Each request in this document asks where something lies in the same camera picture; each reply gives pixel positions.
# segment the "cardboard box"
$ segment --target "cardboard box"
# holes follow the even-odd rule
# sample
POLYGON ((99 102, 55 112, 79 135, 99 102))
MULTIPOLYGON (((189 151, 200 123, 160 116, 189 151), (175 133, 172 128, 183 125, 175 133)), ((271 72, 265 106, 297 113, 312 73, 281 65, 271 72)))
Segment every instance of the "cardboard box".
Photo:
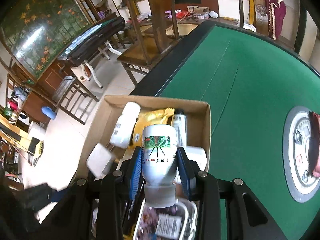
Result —
POLYGON ((209 7, 198 7, 193 9, 194 13, 205 14, 206 12, 210 12, 209 7))
MULTIPOLYGON (((211 115, 207 102, 183 100, 176 98, 160 98, 145 96, 105 96, 93 119, 87 138, 84 142, 75 178, 87 178, 86 160, 97 143, 107 145, 111 138, 125 104, 129 101, 141 106, 141 111, 165 109, 167 107, 181 108, 187 116, 188 145, 202 147, 208 159, 206 171, 209 168, 211 143, 211 115)), ((115 147, 114 153, 121 159, 125 150, 115 147)))

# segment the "green felt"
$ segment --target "green felt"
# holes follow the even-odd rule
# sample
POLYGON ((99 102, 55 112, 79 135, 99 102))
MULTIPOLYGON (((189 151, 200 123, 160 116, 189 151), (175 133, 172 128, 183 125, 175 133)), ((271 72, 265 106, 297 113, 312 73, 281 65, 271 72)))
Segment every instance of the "green felt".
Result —
POLYGON ((290 54, 245 33, 214 27, 161 96, 210 104, 209 172, 219 179, 243 179, 288 240, 297 240, 320 207, 320 192, 306 203, 291 197, 283 128, 294 106, 320 112, 319 91, 320 79, 290 54))

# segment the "red cloth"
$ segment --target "red cloth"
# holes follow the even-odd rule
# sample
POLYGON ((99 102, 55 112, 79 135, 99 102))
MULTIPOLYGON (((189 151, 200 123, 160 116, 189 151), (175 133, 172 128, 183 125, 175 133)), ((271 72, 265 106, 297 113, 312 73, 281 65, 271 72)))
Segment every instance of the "red cloth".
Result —
POLYGON ((17 105, 16 102, 14 102, 14 101, 9 101, 8 103, 9 103, 11 109, 13 109, 14 111, 17 111, 18 105, 17 105))
POLYGON ((287 8, 282 0, 266 0, 268 22, 269 22, 269 37, 278 39, 283 25, 283 19, 287 13, 287 8))
POLYGON ((315 112, 311 112, 310 121, 311 135, 314 137, 315 145, 309 145, 309 163, 311 169, 314 167, 312 175, 316 178, 320 178, 320 115, 315 112))

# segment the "white plastic bottle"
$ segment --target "white plastic bottle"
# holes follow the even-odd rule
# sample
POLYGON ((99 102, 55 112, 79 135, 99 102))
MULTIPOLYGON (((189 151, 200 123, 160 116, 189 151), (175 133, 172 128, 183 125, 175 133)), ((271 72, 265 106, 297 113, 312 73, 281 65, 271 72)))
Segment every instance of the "white plastic bottle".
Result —
POLYGON ((142 175, 146 180, 146 205, 155 208, 171 207, 175 203, 177 173, 176 130, 167 124, 154 124, 142 133, 142 175))
POLYGON ((113 133, 110 138, 110 143, 114 146, 127 149, 130 144, 133 128, 137 122, 141 107, 134 102, 128 102, 119 117, 113 133))

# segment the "white bottle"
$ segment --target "white bottle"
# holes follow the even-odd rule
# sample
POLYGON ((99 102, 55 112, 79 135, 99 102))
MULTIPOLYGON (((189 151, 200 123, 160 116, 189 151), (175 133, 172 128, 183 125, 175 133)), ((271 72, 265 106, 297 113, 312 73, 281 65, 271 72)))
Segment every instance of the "white bottle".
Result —
POLYGON ((171 207, 175 203, 177 139, 175 129, 167 124, 147 126, 142 132, 142 175, 146 180, 146 205, 171 207))
POLYGON ((137 103, 128 102, 125 105, 122 115, 119 117, 111 135, 111 144, 122 149, 127 149, 140 110, 141 107, 137 103))
POLYGON ((177 147, 187 146, 187 117, 182 109, 176 109, 172 116, 171 125, 176 130, 177 147))

